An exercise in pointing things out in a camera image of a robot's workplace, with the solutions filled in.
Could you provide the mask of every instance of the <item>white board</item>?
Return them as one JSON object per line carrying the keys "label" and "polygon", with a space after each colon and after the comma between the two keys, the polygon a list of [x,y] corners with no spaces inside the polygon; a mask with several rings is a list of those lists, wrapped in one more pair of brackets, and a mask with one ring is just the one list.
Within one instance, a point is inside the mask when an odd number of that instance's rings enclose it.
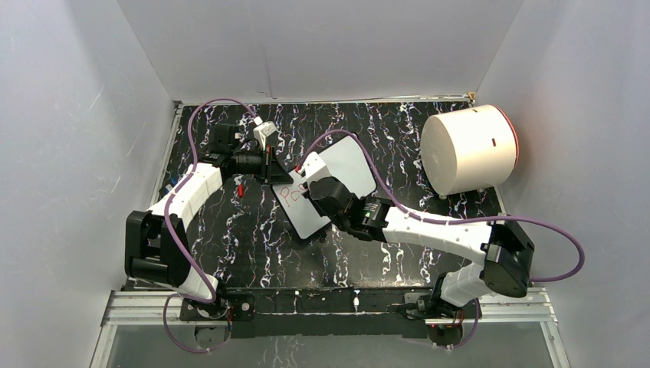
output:
{"label": "white board", "polygon": [[[377,184],[363,151],[351,137],[346,136],[327,147],[319,156],[327,164],[332,176],[356,196],[367,196],[376,189]],[[289,175],[294,179],[293,184],[271,188],[298,236],[306,239],[327,225],[330,219],[319,216],[309,199],[302,196],[307,191],[305,179],[294,170]]]}

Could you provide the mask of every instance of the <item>white wall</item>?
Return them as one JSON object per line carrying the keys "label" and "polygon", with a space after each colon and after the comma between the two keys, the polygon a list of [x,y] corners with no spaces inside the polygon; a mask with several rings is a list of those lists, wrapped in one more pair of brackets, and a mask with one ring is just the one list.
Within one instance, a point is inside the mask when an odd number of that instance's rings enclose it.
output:
{"label": "white wall", "polygon": [[476,91],[523,0],[118,0],[174,100]]}
{"label": "white wall", "polygon": [[[526,0],[478,90],[521,140],[507,210],[562,225],[586,266],[547,284],[573,366],[647,366],[650,330],[650,3]],[[571,268],[566,241],[531,229],[533,274]]]}
{"label": "white wall", "polygon": [[0,360],[88,366],[172,102],[114,0],[0,10]]}

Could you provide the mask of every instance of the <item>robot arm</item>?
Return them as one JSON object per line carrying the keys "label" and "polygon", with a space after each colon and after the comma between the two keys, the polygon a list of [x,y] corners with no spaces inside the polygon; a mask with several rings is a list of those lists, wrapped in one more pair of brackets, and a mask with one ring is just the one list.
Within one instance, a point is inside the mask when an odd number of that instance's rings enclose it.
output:
{"label": "robot arm", "polygon": [[[476,297],[492,292],[509,297],[526,295],[534,246],[516,222],[449,226],[417,220],[388,199],[357,198],[330,175],[317,153],[307,157],[300,174],[307,181],[308,197],[319,215],[329,217],[340,230],[368,242],[407,242],[471,261],[456,272],[441,275],[431,297],[422,301],[414,315],[450,316]],[[408,211],[422,219],[456,219]]]}
{"label": "robot arm", "polygon": [[[275,157],[277,131],[270,122],[254,128],[257,149],[241,150],[239,126],[219,124],[195,170],[190,168],[172,190],[145,212],[133,211],[126,219],[124,268],[132,278],[151,281],[182,294],[209,299],[208,286],[172,238],[165,222],[169,197],[169,218],[182,246],[188,248],[185,230],[210,196],[236,174],[253,174],[265,184],[291,184],[293,179]],[[178,190],[187,175],[191,178]],[[216,278],[206,275],[213,288],[222,288]]]}

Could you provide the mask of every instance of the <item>white cylindrical container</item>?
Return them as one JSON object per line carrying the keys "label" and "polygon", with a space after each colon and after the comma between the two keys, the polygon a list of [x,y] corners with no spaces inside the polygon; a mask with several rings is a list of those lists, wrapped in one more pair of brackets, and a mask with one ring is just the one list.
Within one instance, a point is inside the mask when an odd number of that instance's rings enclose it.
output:
{"label": "white cylindrical container", "polygon": [[503,111],[483,105],[429,117],[420,153],[433,189],[446,196],[503,183],[517,164],[519,142]]}

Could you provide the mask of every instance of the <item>purple cable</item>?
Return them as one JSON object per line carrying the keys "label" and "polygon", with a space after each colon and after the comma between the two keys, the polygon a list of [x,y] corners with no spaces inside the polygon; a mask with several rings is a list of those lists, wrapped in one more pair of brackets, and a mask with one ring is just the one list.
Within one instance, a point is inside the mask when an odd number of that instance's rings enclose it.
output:
{"label": "purple cable", "polygon": [[478,314],[481,312],[481,309],[478,306],[478,298],[474,299],[474,306],[476,307],[476,316],[474,317],[474,324],[471,325],[471,330],[469,331],[468,336],[465,338],[465,340],[453,345],[454,349],[465,345],[471,339],[471,337],[474,336],[474,332],[476,332],[476,328],[478,327]]}
{"label": "purple cable", "polygon": [[386,184],[384,183],[382,177],[379,175],[379,172],[377,171],[377,167],[375,166],[375,163],[373,162],[373,158],[370,156],[368,151],[366,150],[366,147],[363,146],[359,138],[356,136],[356,134],[349,132],[347,130],[342,130],[342,129],[335,129],[335,130],[330,130],[329,132],[325,132],[323,135],[319,136],[316,140],[314,140],[313,143],[307,148],[306,153],[303,155],[303,157],[300,159],[298,162],[297,168],[299,169],[302,167],[304,160],[307,159],[307,155],[312,153],[318,143],[322,142],[327,138],[328,136],[335,134],[335,133],[341,133],[345,134],[347,136],[351,136],[352,139],[356,142],[356,144],[359,145],[359,148],[363,151],[363,155],[366,157],[366,162],[370,166],[370,169],[373,171],[373,175],[375,176],[375,180],[379,183],[379,185],[384,189],[384,192],[386,192],[387,196],[390,198],[390,200],[395,204],[395,207],[400,209],[402,212],[407,213],[410,217],[413,217],[416,220],[423,221],[429,224],[434,224],[434,225],[462,225],[462,224],[469,224],[473,222],[489,222],[489,221],[500,221],[500,220],[507,220],[507,221],[517,221],[517,222],[528,222],[530,224],[542,226],[544,228],[548,228],[549,230],[553,230],[554,232],[557,232],[558,234],[564,236],[565,238],[569,239],[570,242],[573,243],[573,245],[576,246],[576,250],[578,251],[578,263],[576,264],[576,267],[574,267],[571,271],[561,274],[558,276],[554,276],[551,278],[531,278],[530,280],[532,282],[552,282],[552,281],[560,281],[564,280],[566,278],[570,278],[571,276],[574,276],[575,274],[580,271],[580,269],[583,267],[585,264],[585,251],[582,247],[582,245],[579,243],[578,239],[574,238],[573,235],[569,234],[565,230],[550,224],[548,222],[544,222],[541,220],[537,220],[535,218],[528,218],[528,217],[523,217],[523,216],[487,216],[487,217],[479,217],[479,218],[467,218],[467,219],[461,219],[461,220],[454,220],[454,221],[443,221],[443,220],[434,220],[433,218],[422,218],[419,215],[416,215],[413,212],[410,212],[402,203],[398,202],[397,198],[392,194],[392,192],[388,189]]}
{"label": "purple cable", "polygon": [[[246,111],[248,111],[248,113],[253,118],[255,118],[257,116],[257,114],[253,110],[251,110],[250,107],[246,106],[240,100],[235,100],[233,98],[215,98],[214,100],[210,100],[210,101],[205,102],[205,103],[199,105],[198,107],[196,107],[194,109],[194,111],[192,111],[192,115],[189,117],[189,121],[187,122],[187,139],[189,140],[189,147],[192,150],[192,171],[190,171],[190,173],[187,174],[185,176],[185,178],[183,178],[183,180],[181,180],[181,182],[176,187],[175,192],[178,192],[179,190],[182,189],[183,186],[185,186],[185,184],[194,176],[194,173],[196,172],[196,168],[199,166],[199,154],[196,152],[196,142],[192,138],[192,122],[194,121],[196,116],[199,114],[199,111],[201,111],[201,109],[203,109],[203,107],[205,107],[208,104],[212,104],[214,102],[217,102],[217,101],[231,101],[231,102],[234,102],[236,104],[240,104],[246,109]],[[181,251],[181,253],[185,257],[185,259],[187,259],[187,261],[190,263],[192,268],[194,268],[194,270],[199,274],[199,277],[201,277],[201,280],[203,280],[203,282],[205,282],[205,285],[208,287],[208,290],[210,290],[210,298],[209,299],[205,299],[205,298],[202,298],[202,297],[195,297],[195,296],[187,295],[187,294],[183,294],[183,295],[180,295],[180,296],[184,297],[186,299],[193,299],[193,300],[199,301],[201,303],[207,303],[207,304],[214,303],[216,298],[217,298],[217,293],[216,293],[215,289],[212,287],[212,284],[210,283],[210,280],[208,280],[208,276],[201,269],[201,266],[199,266],[199,264],[196,263],[196,261],[194,260],[192,255],[189,254],[189,251],[185,248],[185,245],[182,243],[182,241],[179,238],[178,234],[176,234],[176,231],[174,230],[174,226],[172,225],[172,219],[169,217],[169,207],[171,206],[172,201],[174,200],[175,197],[176,197],[176,194],[173,192],[173,193],[171,193],[169,195],[169,198],[167,199],[167,202],[165,202],[164,215],[165,215],[165,223],[167,224],[167,228],[169,229],[169,234],[174,239],[174,242],[179,247],[179,250]],[[176,344],[176,346],[180,347],[181,349],[183,349],[185,351],[189,351],[190,353],[207,353],[208,350],[197,350],[197,349],[192,349],[192,348],[183,346],[172,335],[172,331],[169,329],[169,326],[167,326],[167,318],[166,317],[167,317],[167,307],[169,306],[169,301],[174,296],[175,296],[174,294],[169,295],[169,297],[167,298],[167,301],[165,302],[165,307],[162,309],[162,324],[165,326],[165,331],[167,332],[167,335],[173,341],[173,343]],[[222,344],[223,343],[220,343],[219,345],[217,345],[216,347],[214,347],[212,349],[216,349],[216,348],[220,347]]]}
{"label": "purple cable", "polygon": [[230,341],[230,336],[228,336],[228,339],[225,341],[222,341],[221,343],[218,343],[217,345],[213,347],[209,347],[208,349],[204,350],[199,350],[199,349],[192,349],[191,347],[186,347],[183,345],[180,341],[178,341],[174,335],[172,334],[172,331],[169,329],[169,325],[167,324],[167,308],[169,307],[169,301],[172,300],[173,297],[179,297],[178,294],[170,294],[167,297],[167,300],[165,301],[165,307],[162,308],[162,325],[165,326],[165,331],[167,332],[167,336],[169,336],[169,339],[178,347],[183,349],[184,351],[187,351],[188,353],[194,353],[194,354],[205,354],[209,353],[213,350],[217,350],[218,348],[224,346],[228,341]]}

